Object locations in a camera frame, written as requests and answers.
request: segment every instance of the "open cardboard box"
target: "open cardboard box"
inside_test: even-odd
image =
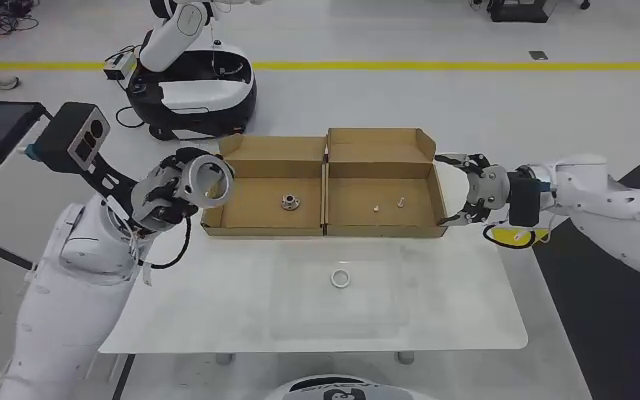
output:
[[[326,137],[233,135],[219,146],[236,180],[231,200],[203,214],[209,235],[323,235]],[[282,209],[287,194],[300,199],[297,210]]]
[[[444,235],[446,228],[436,225],[446,217],[433,166],[436,145],[422,130],[335,128],[328,148],[328,236]]]

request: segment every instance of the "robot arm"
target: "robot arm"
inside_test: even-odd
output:
[[[115,326],[154,239],[199,207],[224,204],[233,171],[221,157],[179,149],[140,182],[98,150],[109,133],[100,110],[66,103],[26,154],[55,172],[82,176],[98,193],[59,217],[20,307],[1,400],[67,400]]]
[[[640,190],[609,176],[604,158],[577,155],[553,164],[523,165],[513,172],[491,165],[482,154],[443,154],[436,160],[462,170],[469,180],[463,209],[439,225],[486,222],[491,211],[509,204],[509,223],[532,229],[539,213],[549,211],[568,216],[596,245],[640,271]],[[485,237],[493,226],[487,226]],[[524,247],[534,240],[532,233]]]
[[[259,5],[268,0],[219,0],[218,3]],[[165,71],[200,36],[211,18],[219,13],[213,1],[151,0],[151,8],[159,18],[150,36],[145,38],[140,63],[153,72]]]

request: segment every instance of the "transparent plastic mat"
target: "transparent plastic mat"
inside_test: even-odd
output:
[[[394,337],[408,324],[399,247],[383,241],[293,241],[273,272],[271,334],[277,339]],[[336,270],[350,283],[337,288]]]

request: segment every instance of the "cardboard lid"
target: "cardboard lid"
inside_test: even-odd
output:
[[[436,144],[421,129],[329,129],[330,162],[431,163]]]
[[[326,137],[245,136],[235,134],[218,141],[226,160],[318,161],[322,163]]]

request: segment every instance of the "yellow floor line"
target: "yellow floor line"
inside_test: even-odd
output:
[[[640,62],[258,61],[262,71],[640,71]],[[93,71],[95,61],[0,61],[0,70]]]

